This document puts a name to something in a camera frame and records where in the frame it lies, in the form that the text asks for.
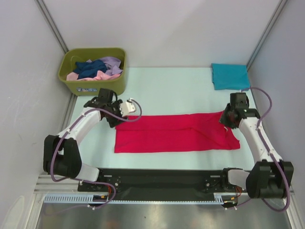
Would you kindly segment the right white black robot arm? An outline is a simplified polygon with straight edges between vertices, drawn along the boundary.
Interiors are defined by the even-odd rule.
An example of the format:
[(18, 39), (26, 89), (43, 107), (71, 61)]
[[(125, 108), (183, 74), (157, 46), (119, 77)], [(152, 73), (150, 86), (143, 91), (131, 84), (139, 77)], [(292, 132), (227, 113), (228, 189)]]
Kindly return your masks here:
[(220, 123), (238, 129), (251, 150), (254, 167), (250, 171), (239, 168), (225, 169), (220, 179), (224, 191), (236, 186), (245, 189), (250, 198), (287, 198), (294, 173), (291, 162), (285, 162), (272, 146), (256, 109), (249, 107), (246, 93), (231, 93)]

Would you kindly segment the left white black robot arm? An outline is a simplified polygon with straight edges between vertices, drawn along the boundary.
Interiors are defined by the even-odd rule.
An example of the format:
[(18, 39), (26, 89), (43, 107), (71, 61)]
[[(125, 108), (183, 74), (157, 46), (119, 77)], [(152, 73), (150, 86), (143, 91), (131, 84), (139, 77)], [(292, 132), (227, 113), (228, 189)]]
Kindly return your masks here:
[(69, 178), (87, 181), (96, 191), (104, 188), (105, 178), (99, 175), (100, 170), (82, 162), (79, 145), (103, 118), (107, 119), (111, 128), (125, 121), (120, 110), (122, 104), (116, 92), (102, 88), (98, 96), (83, 106), (72, 124), (57, 135), (45, 138), (43, 170), (50, 174), (54, 182)]

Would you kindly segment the red t shirt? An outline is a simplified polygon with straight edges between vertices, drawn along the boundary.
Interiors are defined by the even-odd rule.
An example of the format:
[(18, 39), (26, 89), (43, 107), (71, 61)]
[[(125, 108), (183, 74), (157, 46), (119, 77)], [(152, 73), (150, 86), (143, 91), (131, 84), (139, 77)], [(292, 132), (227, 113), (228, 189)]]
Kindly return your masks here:
[(219, 122), (222, 112), (147, 115), (116, 127), (115, 153), (237, 150), (240, 142)]

